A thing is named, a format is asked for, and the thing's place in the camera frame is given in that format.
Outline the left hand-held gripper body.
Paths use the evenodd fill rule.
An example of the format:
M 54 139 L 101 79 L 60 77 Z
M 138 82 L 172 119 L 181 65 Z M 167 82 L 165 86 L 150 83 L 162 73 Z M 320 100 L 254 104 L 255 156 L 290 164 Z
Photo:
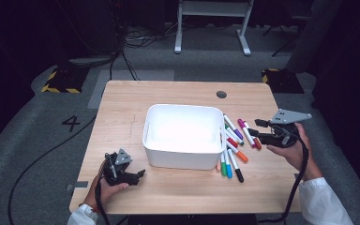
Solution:
M 121 183 L 127 183 L 130 186 L 135 185 L 134 174 L 126 172 L 131 161 L 131 156 L 124 149 L 120 149 L 118 153 L 105 154 L 103 176 L 110 186 Z

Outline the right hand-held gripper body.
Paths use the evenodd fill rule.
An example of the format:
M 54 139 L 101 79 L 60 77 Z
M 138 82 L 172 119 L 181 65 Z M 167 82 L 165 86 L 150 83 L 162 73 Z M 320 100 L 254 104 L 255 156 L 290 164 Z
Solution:
M 299 137 L 299 131 L 295 123 L 311 118 L 310 113 L 279 109 L 271 119 L 266 120 L 270 124 L 269 127 L 263 127 L 270 128 L 270 132 L 267 133 L 267 136 L 259 139 L 262 144 L 274 145 L 280 148 L 291 147 Z

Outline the brown-red marker pen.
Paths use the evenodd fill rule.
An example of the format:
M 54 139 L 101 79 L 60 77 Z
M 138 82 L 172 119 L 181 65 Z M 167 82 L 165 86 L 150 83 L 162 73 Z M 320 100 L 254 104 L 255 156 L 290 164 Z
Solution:
M 256 148 L 258 150 L 261 150 L 262 146 L 261 146 L 261 143 L 260 143 L 259 139 L 251 134 L 251 132 L 249 131 L 249 125 L 248 125 L 247 122 L 244 122 L 244 125 L 246 126 L 246 128 L 248 130 L 248 134 L 250 136 L 250 139 L 252 140 L 252 147 Z

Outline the magenta marker pen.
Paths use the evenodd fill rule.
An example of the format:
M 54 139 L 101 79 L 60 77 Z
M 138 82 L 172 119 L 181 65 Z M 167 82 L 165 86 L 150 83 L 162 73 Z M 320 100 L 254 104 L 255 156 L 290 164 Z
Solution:
M 250 146 L 252 148 L 255 148 L 255 142 L 253 141 L 252 137 L 250 136 L 249 132 L 248 132 L 248 127 L 246 126 L 246 124 L 244 123 L 244 121 L 242 119 L 238 119 L 237 120 L 238 125 L 241 127 L 241 129 L 244 131 L 245 137 L 247 138 Z

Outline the purple marker pen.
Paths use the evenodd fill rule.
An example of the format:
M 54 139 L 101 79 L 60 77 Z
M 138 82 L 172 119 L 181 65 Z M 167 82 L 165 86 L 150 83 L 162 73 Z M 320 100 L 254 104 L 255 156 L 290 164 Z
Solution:
M 232 129 L 232 131 L 235 133 L 235 135 L 240 138 L 241 140 L 244 139 L 243 135 L 241 134 L 241 132 L 236 128 L 236 126 L 233 124 L 233 122 L 231 121 L 231 119 L 226 115 L 223 114 L 224 120 L 225 122 L 228 124 L 228 126 Z

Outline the group of coloured marker pens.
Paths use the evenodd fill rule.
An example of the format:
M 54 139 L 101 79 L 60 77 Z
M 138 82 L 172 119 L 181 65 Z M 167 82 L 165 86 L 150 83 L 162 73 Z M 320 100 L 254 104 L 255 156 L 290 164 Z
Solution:
M 244 163 L 248 162 L 247 156 L 238 149 L 238 146 L 244 143 L 238 140 L 238 137 L 228 126 L 225 126 L 225 141 L 226 149 L 221 153 L 216 169 L 222 176 L 232 178 L 235 175 L 238 181 L 243 183 L 245 178 L 237 160 L 240 159 Z

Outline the white plastic storage box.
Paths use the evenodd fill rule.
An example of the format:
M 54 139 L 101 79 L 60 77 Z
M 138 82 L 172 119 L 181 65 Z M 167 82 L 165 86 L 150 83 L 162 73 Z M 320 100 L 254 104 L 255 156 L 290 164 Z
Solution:
M 152 166 L 212 170 L 226 149 L 223 113 L 207 106 L 155 104 L 147 111 L 142 144 Z

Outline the person's left hand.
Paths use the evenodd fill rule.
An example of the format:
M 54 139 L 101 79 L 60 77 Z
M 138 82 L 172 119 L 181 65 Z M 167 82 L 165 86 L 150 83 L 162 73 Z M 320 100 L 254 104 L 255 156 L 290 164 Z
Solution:
M 104 178 L 100 177 L 100 171 L 101 169 L 98 169 L 97 175 L 95 176 L 89 188 L 89 191 L 83 200 L 83 203 L 87 204 L 93 209 L 98 208 L 98 204 L 96 201 L 96 194 L 95 194 L 95 190 L 98 184 L 100 184 L 100 202 L 102 206 L 109 203 L 111 198 L 115 194 L 129 187 L 129 184 L 127 183 L 121 183 L 116 186 L 110 186 Z

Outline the person's right hand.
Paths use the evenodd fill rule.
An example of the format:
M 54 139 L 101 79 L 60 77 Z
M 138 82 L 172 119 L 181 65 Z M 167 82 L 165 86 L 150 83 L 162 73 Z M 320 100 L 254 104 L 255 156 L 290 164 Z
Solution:
M 303 180 L 306 182 L 308 180 L 323 177 L 320 168 L 312 156 L 310 142 L 303 126 L 299 123 L 296 123 L 295 125 L 298 128 L 301 140 L 308 150 L 308 161 Z M 303 144 L 299 141 L 289 148 L 280 148 L 273 145 L 267 145 L 266 148 L 274 154 L 284 157 L 297 171 L 301 171 L 303 164 Z

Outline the small grey tape piece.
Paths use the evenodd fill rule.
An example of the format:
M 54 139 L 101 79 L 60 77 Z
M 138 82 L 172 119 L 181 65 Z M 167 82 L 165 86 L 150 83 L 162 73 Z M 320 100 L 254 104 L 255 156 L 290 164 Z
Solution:
M 88 182 L 87 181 L 77 181 L 73 184 L 68 184 L 66 187 L 66 191 L 70 192 L 73 191 L 75 188 L 87 188 Z

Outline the black yellow striped floor mat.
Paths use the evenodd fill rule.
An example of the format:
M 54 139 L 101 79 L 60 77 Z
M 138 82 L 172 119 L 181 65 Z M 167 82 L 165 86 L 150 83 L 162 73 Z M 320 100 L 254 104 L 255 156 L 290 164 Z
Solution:
M 262 71 L 262 81 L 270 87 L 273 93 L 304 93 L 297 76 L 286 69 L 265 68 Z
M 89 72 L 88 68 L 55 68 L 43 85 L 42 92 L 79 94 Z

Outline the black tripod legs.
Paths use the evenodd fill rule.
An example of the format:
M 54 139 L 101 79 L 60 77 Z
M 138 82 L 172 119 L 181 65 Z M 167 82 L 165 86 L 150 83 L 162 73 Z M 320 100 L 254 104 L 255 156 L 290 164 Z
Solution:
M 282 19 L 274 19 L 262 33 L 264 37 L 269 33 L 273 33 L 280 39 L 280 43 L 272 52 L 271 56 L 276 57 L 279 53 L 292 45 L 300 37 L 307 23 L 308 19 L 297 16 L 285 16 Z

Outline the grey curtain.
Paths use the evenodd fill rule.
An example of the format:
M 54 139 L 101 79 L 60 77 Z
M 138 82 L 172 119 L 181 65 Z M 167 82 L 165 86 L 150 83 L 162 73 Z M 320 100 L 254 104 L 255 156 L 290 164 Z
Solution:
M 308 70 L 342 2 L 343 0 L 313 1 L 310 20 L 299 37 L 285 67 L 288 72 L 304 73 Z

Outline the grey round stand base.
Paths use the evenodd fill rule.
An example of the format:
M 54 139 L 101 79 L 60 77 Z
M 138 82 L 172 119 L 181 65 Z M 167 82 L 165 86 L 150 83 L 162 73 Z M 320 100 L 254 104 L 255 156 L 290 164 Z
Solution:
M 112 56 L 109 55 L 92 55 L 91 57 L 81 57 L 70 59 L 69 63 L 77 68 L 97 68 L 111 63 Z

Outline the white metal desk frame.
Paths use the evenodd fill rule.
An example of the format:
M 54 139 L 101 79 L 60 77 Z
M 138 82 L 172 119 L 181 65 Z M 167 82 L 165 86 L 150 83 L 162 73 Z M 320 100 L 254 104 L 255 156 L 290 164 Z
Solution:
M 245 56 L 251 56 L 251 50 L 246 39 L 246 31 L 253 5 L 254 0 L 246 0 L 245 2 L 179 0 L 174 52 L 179 54 L 182 51 L 184 16 L 213 16 L 243 19 L 242 27 L 236 31 L 236 35 L 243 54 Z

